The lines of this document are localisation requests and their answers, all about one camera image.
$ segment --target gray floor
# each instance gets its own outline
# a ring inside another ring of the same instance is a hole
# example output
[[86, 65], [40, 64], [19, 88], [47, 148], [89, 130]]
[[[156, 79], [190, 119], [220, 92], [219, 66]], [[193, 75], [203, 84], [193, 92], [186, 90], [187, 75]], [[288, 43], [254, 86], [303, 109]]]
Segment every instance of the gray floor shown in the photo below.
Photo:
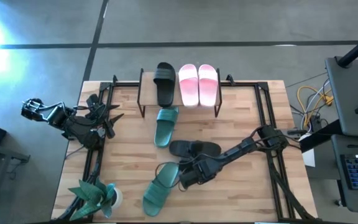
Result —
[[[92, 43], [102, 0], [34, 2], [0, 0], [0, 44]], [[100, 43], [184, 41], [358, 40], [358, 0], [110, 0]], [[286, 85], [325, 72], [324, 59], [353, 46], [198, 47], [98, 49], [90, 80], [137, 80], [140, 68], [161, 61], [176, 69], [184, 63], [209, 63], [238, 80], [284, 80]], [[89, 49], [0, 50], [0, 127], [5, 145], [31, 154], [7, 179], [0, 193], [0, 223], [30, 223], [50, 218], [67, 141], [60, 132], [20, 116], [21, 101], [76, 104]], [[320, 88], [326, 75], [287, 88], [300, 109], [296, 91]], [[305, 90], [301, 99], [312, 94]], [[335, 106], [320, 113], [336, 119]], [[299, 126], [300, 117], [294, 115]], [[358, 213], [338, 208], [332, 180], [310, 179], [323, 220], [358, 223]]]

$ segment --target green leaves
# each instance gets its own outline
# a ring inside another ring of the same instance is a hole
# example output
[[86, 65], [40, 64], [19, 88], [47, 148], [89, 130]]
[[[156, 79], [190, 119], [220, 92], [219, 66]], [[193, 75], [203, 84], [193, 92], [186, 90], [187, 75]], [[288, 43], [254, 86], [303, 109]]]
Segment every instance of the green leaves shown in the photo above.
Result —
[[76, 196], [78, 196], [80, 199], [84, 201], [89, 200], [88, 196], [86, 196], [86, 194], [81, 190], [81, 187], [73, 187], [68, 190], [73, 192]]
[[95, 185], [82, 180], [79, 180], [79, 183], [80, 187], [70, 188], [69, 191], [73, 192], [80, 199], [83, 199], [86, 203], [71, 216], [70, 221], [93, 214], [100, 209], [106, 218], [110, 218], [112, 215], [112, 197], [116, 193], [114, 190], [115, 184], [105, 186], [99, 177], [96, 178]]
[[102, 182], [100, 182], [99, 177], [96, 178], [95, 186], [97, 186], [97, 188], [103, 191], [105, 195], [107, 194], [106, 186]]
[[100, 207], [92, 204], [92, 203], [85, 203], [84, 206], [78, 209], [73, 216], [70, 218], [70, 221], [77, 220], [84, 216], [90, 215], [96, 211], [98, 211]]
[[112, 199], [106, 200], [101, 205], [102, 212], [106, 218], [110, 218], [111, 214], [112, 214], [111, 202], [112, 202]]
[[94, 205], [97, 205], [99, 202], [101, 202], [104, 193], [102, 190], [97, 188], [97, 186], [80, 180], [80, 187], [84, 194], [89, 198], [87, 201]]

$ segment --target dark green sandal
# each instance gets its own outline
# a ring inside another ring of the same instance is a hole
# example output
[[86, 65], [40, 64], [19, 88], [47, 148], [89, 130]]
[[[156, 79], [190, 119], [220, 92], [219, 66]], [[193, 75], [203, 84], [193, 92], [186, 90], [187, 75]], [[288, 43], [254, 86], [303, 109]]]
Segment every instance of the dark green sandal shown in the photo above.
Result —
[[160, 109], [157, 116], [154, 144], [157, 147], [167, 147], [172, 138], [173, 129], [178, 118], [178, 108]]
[[175, 163], [165, 164], [156, 179], [151, 181], [143, 195], [143, 211], [146, 215], [158, 215], [171, 192], [171, 187], [178, 175], [179, 167]]

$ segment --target shoe rack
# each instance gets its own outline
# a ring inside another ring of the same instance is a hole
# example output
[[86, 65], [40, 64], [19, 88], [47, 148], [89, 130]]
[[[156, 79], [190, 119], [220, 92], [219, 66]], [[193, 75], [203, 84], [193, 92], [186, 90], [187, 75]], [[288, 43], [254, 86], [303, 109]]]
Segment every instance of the shoe rack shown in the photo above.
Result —
[[[222, 105], [221, 76], [218, 68], [216, 69], [216, 73], [218, 73], [218, 92], [216, 93], [216, 102], [215, 102], [215, 106], [213, 107], [215, 112], [215, 118], [218, 117], [219, 110], [221, 109], [221, 105]], [[144, 118], [146, 106], [158, 106], [157, 86], [153, 82], [153, 79], [154, 79], [154, 72], [145, 72], [143, 71], [143, 68], [140, 70], [139, 90], [137, 92], [137, 105], [139, 107], [140, 113], [142, 114], [143, 118]], [[183, 102], [181, 100], [180, 88], [179, 88], [178, 74], [175, 81], [175, 90], [173, 92], [172, 106], [183, 106]]]

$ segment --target wooden table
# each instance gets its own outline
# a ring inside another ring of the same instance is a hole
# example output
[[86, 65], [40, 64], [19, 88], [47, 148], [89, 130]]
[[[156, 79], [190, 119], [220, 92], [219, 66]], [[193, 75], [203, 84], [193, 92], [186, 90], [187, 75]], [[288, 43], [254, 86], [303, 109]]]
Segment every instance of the wooden table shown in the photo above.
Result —
[[[266, 82], [270, 88], [278, 128], [293, 128], [284, 82]], [[84, 83], [79, 105], [85, 105], [87, 97], [98, 92], [99, 83]], [[159, 107], [148, 106], [145, 118], [142, 118], [136, 103], [137, 92], [137, 87], [114, 88], [112, 103], [120, 104], [120, 107], [111, 111], [111, 117], [120, 113], [125, 115], [114, 126], [116, 137], [106, 141], [100, 178], [105, 183], [116, 183], [124, 194], [124, 201], [113, 211], [109, 220], [98, 212], [94, 222], [277, 221], [267, 160], [261, 152], [239, 158], [224, 167], [214, 180], [203, 185], [192, 185], [187, 192], [174, 188], [159, 215], [145, 215], [142, 196], [149, 182], [154, 179], [156, 166], [161, 162], [178, 159], [170, 155], [168, 149], [154, 146]], [[260, 126], [253, 88], [222, 87], [222, 94], [223, 104], [217, 118], [211, 108], [180, 107], [172, 140], [212, 141], [225, 151]], [[71, 142], [67, 153], [77, 148], [79, 144]], [[283, 156], [291, 191], [306, 210], [317, 217], [300, 150], [288, 147]], [[61, 215], [74, 199], [75, 196], [67, 188], [78, 186], [85, 159], [86, 151], [83, 150], [65, 161], [52, 218]], [[284, 214], [287, 214], [282, 192], [280, 198]]]

